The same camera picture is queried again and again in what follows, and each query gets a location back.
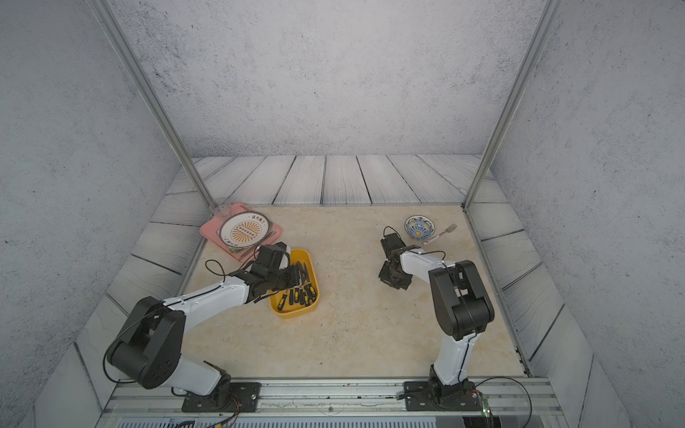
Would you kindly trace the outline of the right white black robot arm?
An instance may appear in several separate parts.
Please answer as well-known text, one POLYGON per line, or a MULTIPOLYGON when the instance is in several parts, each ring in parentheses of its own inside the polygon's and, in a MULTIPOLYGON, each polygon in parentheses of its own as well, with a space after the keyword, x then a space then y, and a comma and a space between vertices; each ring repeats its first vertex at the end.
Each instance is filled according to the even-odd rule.
POLYGON ((406 290, 414 279, 430 286, 433 310, 443 338, 431 368, 434 384, 442 388, 467 383, 467 369, 476 343, 495 310, 474 262, 445 260, 442 251, 424 251, 406 245, 396 232, 384 235, 385 262, 379 279, 394 289, 406 290))

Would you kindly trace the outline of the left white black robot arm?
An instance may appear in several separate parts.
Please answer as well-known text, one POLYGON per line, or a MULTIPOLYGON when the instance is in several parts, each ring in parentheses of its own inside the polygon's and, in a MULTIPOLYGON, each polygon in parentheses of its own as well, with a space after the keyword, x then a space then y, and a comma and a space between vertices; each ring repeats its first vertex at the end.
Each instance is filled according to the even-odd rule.
POLYGON ((294 288, 301 279, 291 248, 283 242, 260 246, 255 260, 220 276, 219 283, 190 294, 138 301, 105 351, 103 364, 148 390, 164 386, 201 397, 217 391, 230 376, 208 362, 183 357, 186 333, 222 312, 294 288))

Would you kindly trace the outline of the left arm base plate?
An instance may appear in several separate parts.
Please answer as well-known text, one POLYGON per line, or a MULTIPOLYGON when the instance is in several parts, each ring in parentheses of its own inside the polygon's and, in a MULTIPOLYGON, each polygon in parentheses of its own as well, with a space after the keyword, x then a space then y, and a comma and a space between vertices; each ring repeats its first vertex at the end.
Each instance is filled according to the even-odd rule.
POLYGON ((181 407, 183 413, 254 413, 260 389, 256 382, 222 382, 207 396, 188 393, 181 407))

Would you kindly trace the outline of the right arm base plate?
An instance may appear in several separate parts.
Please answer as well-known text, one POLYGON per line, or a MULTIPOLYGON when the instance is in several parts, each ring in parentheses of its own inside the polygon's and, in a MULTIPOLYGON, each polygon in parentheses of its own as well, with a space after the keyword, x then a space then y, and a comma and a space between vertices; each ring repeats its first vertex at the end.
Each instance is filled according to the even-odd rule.
POLYGON ((433 378, 405 382, 395 399, 403 401, 410 412, 483 410, 475 384, 469 380, 455 385, 444 385, 433 378))

